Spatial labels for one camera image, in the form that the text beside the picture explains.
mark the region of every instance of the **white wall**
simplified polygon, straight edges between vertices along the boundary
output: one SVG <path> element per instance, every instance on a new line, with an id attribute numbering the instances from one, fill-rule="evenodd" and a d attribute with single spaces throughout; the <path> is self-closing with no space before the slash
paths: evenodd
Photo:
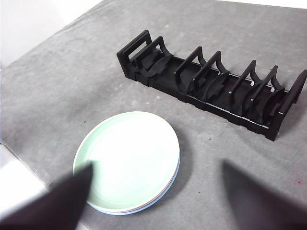
<path id="1" fill-rule="evenodd" d="M 1 68 L 101 0 L 1 0 Z"/>

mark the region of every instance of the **dish rack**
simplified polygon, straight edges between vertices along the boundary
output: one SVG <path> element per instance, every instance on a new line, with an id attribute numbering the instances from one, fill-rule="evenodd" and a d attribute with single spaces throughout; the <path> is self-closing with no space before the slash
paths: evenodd
<path id="1" fill-rule="evenodd" d="M 144 43 L 146 46 L 129 58 Z M 199 46 L 187 59 L 178 58 L 167 50 L 161 36 L 152 41 L 148 30 L 122 48 L 117 57 L 127 78 L 263 134 L 272 141 L 291 105 L 296 103 L 307 77 L 306 69 L 287 91 L 276 79 L 277 66 L 261 80 L 253 60 L 238 76 L 224 67 L 220 51 L 205 61 Z"/>

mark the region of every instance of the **gray countertop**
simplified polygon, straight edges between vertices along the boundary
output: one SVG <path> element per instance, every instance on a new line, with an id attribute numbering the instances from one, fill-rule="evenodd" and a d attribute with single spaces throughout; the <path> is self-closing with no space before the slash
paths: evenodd
<path id="1" fill-rule="evenodd" d="M 278 65 L 289 89 L 307 67 L 307 10 L 222 1 L 105 0 L 2 71 L 1 141 L 47 186 L 72 171 L 85 135 L 104 119 L 147 111 L 177 133 L 181 166 L 167 194 L 128 216 L 86 206 L 91 229 L 236 229 L 220 181 L 227 158 L 307 205 L 307 90 L 275 142 L 158 90 L 126 79 L 116 53 L 141 31 L 186 58 L 217 50 L 232 73 L 251 60 L 264 78 Z"/>

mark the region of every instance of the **stack of plates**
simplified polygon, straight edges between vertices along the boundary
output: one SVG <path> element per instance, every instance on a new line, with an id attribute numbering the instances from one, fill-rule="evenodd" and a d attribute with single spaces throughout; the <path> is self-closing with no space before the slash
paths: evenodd
<path id="1" fill-rule="evenodd" d="M 180 164 L 178 138 L 161 117 L 128 112 L 97 125 L 82 141 L 73 173 L 93 163 L 88 203 L 126 215 L 157 202 L 173 183 Z"/>

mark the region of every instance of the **plate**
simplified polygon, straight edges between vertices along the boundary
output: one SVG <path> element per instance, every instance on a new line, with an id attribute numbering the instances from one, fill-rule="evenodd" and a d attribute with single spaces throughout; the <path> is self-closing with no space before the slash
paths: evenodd
<path id="1" fill-rule="evenodd" d="M 169 189 L 178 172 L 180 150 L 173 128 L 141 111 L 98 124 L 79 146 L 73 173 L 93 163 L 88 203 L 115 215 L 141 211 Z"/>

